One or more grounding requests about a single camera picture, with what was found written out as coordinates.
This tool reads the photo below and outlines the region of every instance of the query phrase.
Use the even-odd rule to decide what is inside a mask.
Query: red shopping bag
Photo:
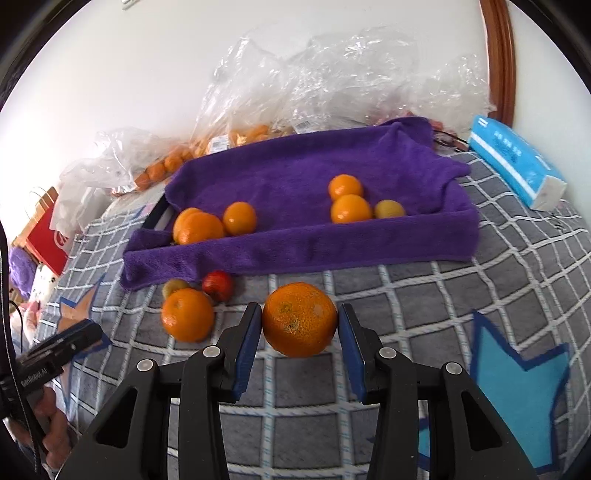
[[[53,204],[50,205],[43,213],[25,242],[39,262],[45,263],[55,275],[59,276],[68,260],[66,252],[61,248],[66,244],[67,239],[60,232],[49,228],[53,207]]]

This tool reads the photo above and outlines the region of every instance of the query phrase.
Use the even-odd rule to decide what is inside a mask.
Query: screw
[[[445,366],[445,370],[447,370],[452,375],[459,375],[462,373],[462,366],[460,364],[455,363],[455,362],[449,362]]]
[[[383,346],[379,349],[379,355],[383,358],[394,358],[396,356],[396,350],[389,346]]]
[[[206,356],[207,358],[213,358],[218,356],[220,353],[222,353],[222,351],[218,346],[215,345],[210,345],[203,349],[203,356]]]
[[[147,372],[154,366],[154,362],[149,358],[144,358],[138,362],[138,370],[140,372]]]

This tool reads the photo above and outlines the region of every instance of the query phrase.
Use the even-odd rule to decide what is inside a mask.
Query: blue star pattern
[[[90,311],[96,297],[96,291],[103,277],[104,275],[99,278],[98,282],[92,288],[82,295],[82,298],[78,302],[68,300],[63,297],[60,298],[60,318],[57,321],[57,333],[67,330],[69,327],[77,322],[80,322],[81,320],[91,319]],[[61,392],[64,397],[64,404],[66,405],[66,411],[68,411],[70,405],[70,389],[72,385],[72,368],[74,361],[81,361],[84,359],[84,357],[90,355],[91,353],[102,350],[103,348],[107,348],[110,343],[111,341],[109,338],[103,333],[103,336],[99,342],[76,355],[69,364],[64,365],[64,371],[60,375],[60,381]]]
[[[474,324],[470,376],[511,429],[536,471],[555,469],[552,412],[568,379],[567,345],[523,360],[484,315],[474,312]],[[426,460],[427,421],[422,420],[420,426],[419,452]]]

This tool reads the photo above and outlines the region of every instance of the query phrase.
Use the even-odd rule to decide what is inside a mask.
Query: blue gripper pad
[[[353,328],[349,322],[349,317],[342,305],[339,308],[339,339],[351,389],[357,395],[359,401],[364,402],[367,396],[367,389],[365,388],[363,359],[357,340],[355,339]]]
[[[236,381],[232,388],[236,401],[240,400],[248,387],[248,379],[251,376],[252,364],[255,361],[256,348],[260,337],[261,306],[257,306],[236,357]]]

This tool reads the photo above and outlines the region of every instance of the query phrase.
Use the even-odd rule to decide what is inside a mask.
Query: gray checkered bedsheet
[[[105,274],[92,319],[102,325],[112,346],[75,364],[67,412],[73,427],[83,433],[142,358],[159,364],[184,360],[235,325],[247,302],[263,303],[278,286],[306,281],[337,304],[352,303],[361,323],[375,329],[383,343],[435,367],[445,361],[470,365],[472,309],[487,315],[526,359],[568,342],[573,353],[570,381],[554,411],[560,459],[568,464],[591,428],[589,231],[567,202],[555,216],[527,211],[480,159],[471,154],[455,158],[472,165],[471,175],[459,181],[481,214],[480,244],[471,262],[238,278],[235,297],[216,307],[212,338],[199,345],[165,334],[160,286],[129,293],[119,285],[122,252],[145,214],[136,210],[93,222],[76,238],[38,332],[42,339],[55,331],[60,296],[78,300]],[[58,381],[53,385],[59,390]],[[336,339],[320,355],[290,359],[261,338],[248,390],[237,405],[220,406],[230,477],[364,478],[377,409],[357,403],[348,389]],[[177,419],[178,399],[171,406],[171,479],[178,476]],[[555,478],[558,473],[546,475]]]

